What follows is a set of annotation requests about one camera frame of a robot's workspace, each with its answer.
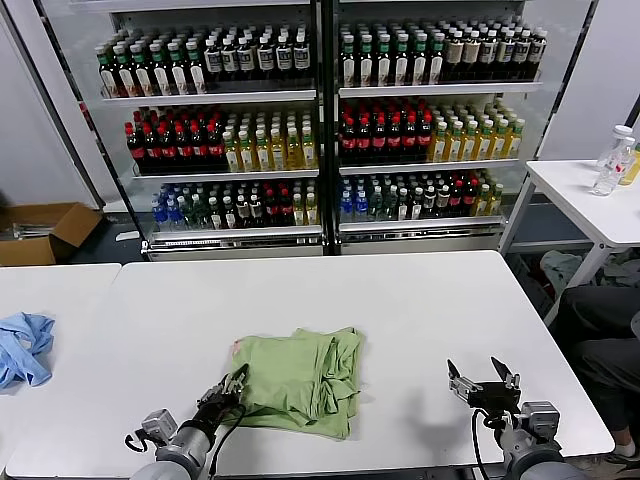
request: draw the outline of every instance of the person's leg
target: person's leg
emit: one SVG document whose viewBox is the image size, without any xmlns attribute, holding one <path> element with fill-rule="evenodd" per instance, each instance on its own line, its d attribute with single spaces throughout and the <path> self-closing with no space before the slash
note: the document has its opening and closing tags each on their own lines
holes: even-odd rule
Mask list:
<svg viewBox="0 0 640 480">
<path fill-rule="evenodd" d="M 562 294 L 550 330 L 563 352 L 582 341 L 632 338 L 631 319 L 640 311 L 640 290 L 620 287 L 575 287 Z"/>
<path fill-rule="evenodd" d="M 614 453 L 633 456 L 625 394 L 640 394 L 640 341 L 587 340 L 570 350 L 568 360 L 616 440 Z"/>
</svg>

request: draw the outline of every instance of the glass door refrigerator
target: glass door refrigerator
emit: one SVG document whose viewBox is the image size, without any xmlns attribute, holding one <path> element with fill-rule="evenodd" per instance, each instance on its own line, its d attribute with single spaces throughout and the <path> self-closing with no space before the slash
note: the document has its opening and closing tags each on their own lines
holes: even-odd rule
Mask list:
<svg viewBox="0 0 640 480">
<path fill-rule="evenodd" d="M 328 2 L 336 251 L 495 249 L 592 3 Z"/>
<path fill-rule="evenodd" d="M 152 260 L 327 248 L 316 0 L 41 0 Z"/>
</svg>

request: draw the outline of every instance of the refrigerator shelf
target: refrigerator shelf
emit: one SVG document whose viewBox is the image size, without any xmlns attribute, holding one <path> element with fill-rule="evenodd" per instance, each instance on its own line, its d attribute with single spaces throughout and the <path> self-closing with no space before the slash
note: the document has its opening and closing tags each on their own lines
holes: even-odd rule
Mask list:
<svg viewBox="0 0 640 480">
<path fill-rule="evenodd" d="M 476 168 L 500 168 L 518 165 L 520 160 L 477 160 L 470 162 L 409 163 L 395 165 L 366 165 L 340 167 L 340 175 L 369 175 L 374 173 L 433 172 L 438 170 L 475 170 Z"/>
<path fill-rule="evenodd" d="M 184 175 L 136 175 L 131 182 L 136 184 L 159 183 L 198 183 L 198 182 L 232 182 L 244 180 L 267 180 L 281 178 L 317 177 L 317 168 L 307 170 L 283 170 L 274 172 L 237 172 L 237 173 L 192 173 Z"/>
<path fill-rule="evenodd" d="M 73 12 L 113 13 L 187 8 L 309 5 L 309 0 L 71 0 Z"/>
<path fill-rule="evenodd" d="M 316 98 L 317 91 L 280 90 L 265 92 L 207 93 L 203 95 L 168 95 L 154 97 L 105 98 L 103 102 L 119 107 L 155 107 L 227 103 L 303 102 Z"/>
<path fill-rule="evenodd" d="M 444 85 L 403 85 L 389 87 L 340 88 L 340 98 L 470 95 L 484 93 L 535 92 L 542 82 L 459 83 Z"/>
</svg>

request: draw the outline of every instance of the dark bottle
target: dark bottle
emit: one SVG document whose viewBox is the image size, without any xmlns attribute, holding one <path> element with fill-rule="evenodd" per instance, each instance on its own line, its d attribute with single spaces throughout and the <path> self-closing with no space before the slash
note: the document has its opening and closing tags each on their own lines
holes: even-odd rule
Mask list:
<svg viewBox="0 0 640 480">
<path fill-rule="evenodd" d="M 416 116 L 410 114 L 402 132 L 402 152 L 405 155 L 416 153 Z"/>
<path fill-rule="evenodd" d="M 374 155 L 382 155 L 385 152 L 387 144 L 387 129 L 383 113 L 378 115 L 378 120 L 376 121 L 376 126 L 373 130 L 372 143 L 372 152 Z"/>
<path fill-rule="evenodd" d="M 193 80 L 193 89 L 196 94 L 202 95 L 207 93 L 207 85 L 205 81 L 205 68 L 200 59 L 200 52 L 198 51 L 197 42 L 187 42 L 187 55 L 189 55 L 189 61 L 187 66 L 189 67 L 190 77 Z"/>
<path fill-rule="evenodd" d="M 98 72 L 102 78 L 102 83 L 104 83 L 107 96 L 109 98 L 118 98 L 120 96 L 120 90 L 124 90 L 124 85 L 122 84 L 122 79 L 120 78 L 117 68 L 109 61 L 107 48 L 109 47 L 104 45 L 95 48 L 98 62 L 100 63 Z"/>
<path fill-rule="evenodd" d="M 258 65 L 260 66 L 260 76 L 265 80 L 271 80 L 276 75 L 276 62 L 273 54 L 273 46 L 269 44 L 269 38 L 260 37 L 260 48 L 258 48 Z"/>
<path fill-rule="evenodd" d="M 429 85 L 436 85 L 440 81 L 442 72 L 444 49 L 444 33 L 436 33 L 434 37 L 431 58 L 429 59 Z"/>
<path fill-rule="evenodd" d="M 358 156 L 367 157 L 371 154 L 371 132 L 369 131 L 369 119 L 367 117 L 364 117 L 360 121 L 356 144 L 356 151 Z"/>
</svg>

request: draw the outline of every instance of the water bottle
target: water bottle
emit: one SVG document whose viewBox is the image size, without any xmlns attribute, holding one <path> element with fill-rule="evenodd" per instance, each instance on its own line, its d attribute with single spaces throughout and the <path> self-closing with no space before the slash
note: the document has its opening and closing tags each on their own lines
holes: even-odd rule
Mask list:
<svg viewBox="0 0 640 480">
<path fill-rule="evenodd" d="M 367 214 L 369 213 L 369 202 L 367 202 L 367 195 L 364 191 L 358 192 L 358 198 L 356 199 L 356 222 L 366 222 Z"/>
<path fill-rule="evenodd" d="M 636 143 L 635 138 L 625 137 L 622 143 L 609 152 L 600 175 L 591 189 L 591 193 L 605 197 L 611 195 L 618 182 L 624 177 L 627 169 L 634 161 L 631 146 Z"/>
<path fill-rule="evenodd" d="M 184 217 L 172 198 L 167 199 L 167 216 L 169 217 L 169 228 L 171 230 L 184 230 Z"/>
<path fill-rule="evenodd" d="M 353 202 L 347 190 L 342 192 L 340 199 L 340 221 L 343 223 L 353 222 Z"/>
<path fill-rule="evenodd" d="M 633 133 L 633 130 L 625 125 L 616 125 L 613 127 L 613 139 L 609 148 L 606 148 L 601 154 L 600 158 L 598 158 L 598 162 L 596 163 L 596 167 L 602 168 L 604 164 L 607 162 L 609 158 L 609 154 L 612 150 L 618 148 L 622 142 L 622 140 L 626 137 L 629 137 Z"/>
<path fill-rule="evenodd" d="M 158 225 L 158 230 L 161 232 L 168 230 L 167 211 L 157 200 L 151 202 L 151 212 L 153 213 L 153 219 L 156 221 L 156 225 Z"/>
</svg>

